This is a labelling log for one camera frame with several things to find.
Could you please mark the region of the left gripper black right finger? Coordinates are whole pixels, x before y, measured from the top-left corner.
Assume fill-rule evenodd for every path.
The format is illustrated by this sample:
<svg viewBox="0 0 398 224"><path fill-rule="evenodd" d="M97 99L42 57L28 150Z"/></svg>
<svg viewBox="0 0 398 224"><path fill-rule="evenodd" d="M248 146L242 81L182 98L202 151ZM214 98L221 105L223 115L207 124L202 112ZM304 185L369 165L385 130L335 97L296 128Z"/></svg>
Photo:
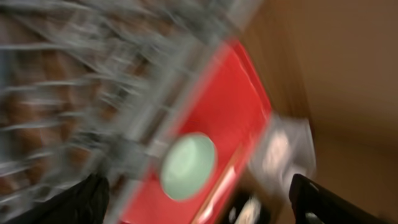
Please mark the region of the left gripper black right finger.
<svg viewBox="0 0 398 224"><path fill-rule="evenodd" d="M295 174L289 199L296 224L385 224L304 175Z"/></svg>

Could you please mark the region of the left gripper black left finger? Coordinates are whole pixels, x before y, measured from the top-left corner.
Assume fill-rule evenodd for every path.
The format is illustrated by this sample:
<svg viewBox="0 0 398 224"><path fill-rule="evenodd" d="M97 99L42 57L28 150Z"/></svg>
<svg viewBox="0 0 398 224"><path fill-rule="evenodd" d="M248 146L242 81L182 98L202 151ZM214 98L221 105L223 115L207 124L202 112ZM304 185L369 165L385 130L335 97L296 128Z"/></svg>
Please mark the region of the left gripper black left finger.
<svg viewBox="0 0 398 224"><path fill-rule="evenodd" d="M91 174L6 224L103 224L108 204L108 179Z"/></svg>

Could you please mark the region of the wooden chopstick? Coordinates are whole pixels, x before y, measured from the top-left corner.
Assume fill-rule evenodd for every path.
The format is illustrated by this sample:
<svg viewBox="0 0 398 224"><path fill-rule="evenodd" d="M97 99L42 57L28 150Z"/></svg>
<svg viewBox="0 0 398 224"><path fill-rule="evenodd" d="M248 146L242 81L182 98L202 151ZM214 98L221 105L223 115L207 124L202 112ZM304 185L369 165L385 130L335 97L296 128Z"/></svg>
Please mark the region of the wooden chopstick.
<svg viewBox="0 0 398 224"><path fill-rule="evenodd" d="M221 173L220 178L214 184L212 190L210 191L199 211L193 218L191 224L203 224L211 217L214 206L217 204L218 200L228 187L231 180L236 176L236 171L234 167L241 153L242 147L239 146L237 150L235 150L234 154L231 156L225 169Z"/></svg>

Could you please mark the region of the green bowl with food scraps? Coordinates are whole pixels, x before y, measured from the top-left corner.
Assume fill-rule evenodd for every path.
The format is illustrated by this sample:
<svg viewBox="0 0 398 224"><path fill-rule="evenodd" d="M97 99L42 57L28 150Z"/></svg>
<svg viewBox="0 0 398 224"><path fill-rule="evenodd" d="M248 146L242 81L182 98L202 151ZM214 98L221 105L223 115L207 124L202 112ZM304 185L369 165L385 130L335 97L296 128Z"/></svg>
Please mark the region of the green bowl with food scraps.
<svg viewBox="0 0 398 224"><path fill-rule="evenodd" d="M216 147L203 133L179 137L166 153L160 167L162 190L175 201L184 201L197 194L216 167Z"/></svg>

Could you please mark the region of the white plastic fork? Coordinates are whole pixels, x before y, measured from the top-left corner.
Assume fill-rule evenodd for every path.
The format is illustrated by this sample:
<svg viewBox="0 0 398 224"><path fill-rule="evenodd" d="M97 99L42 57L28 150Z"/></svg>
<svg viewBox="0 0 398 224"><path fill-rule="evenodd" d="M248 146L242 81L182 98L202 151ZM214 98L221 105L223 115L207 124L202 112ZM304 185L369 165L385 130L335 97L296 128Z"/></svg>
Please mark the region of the white plastic fork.
<svg viewBox="0 0 398 224"><path fill-rule="evenodd" d="M198 219L199 223L205 223L207 219L211 217L215 205L218 203L218 200L224 194L224 191L228 188L228 185L232 182L235 176L236 173L234 167L230 167L222 178L221 182L218 184L215 192L212 194L210 201L207 203L204 211L200 214Z"/></svg>

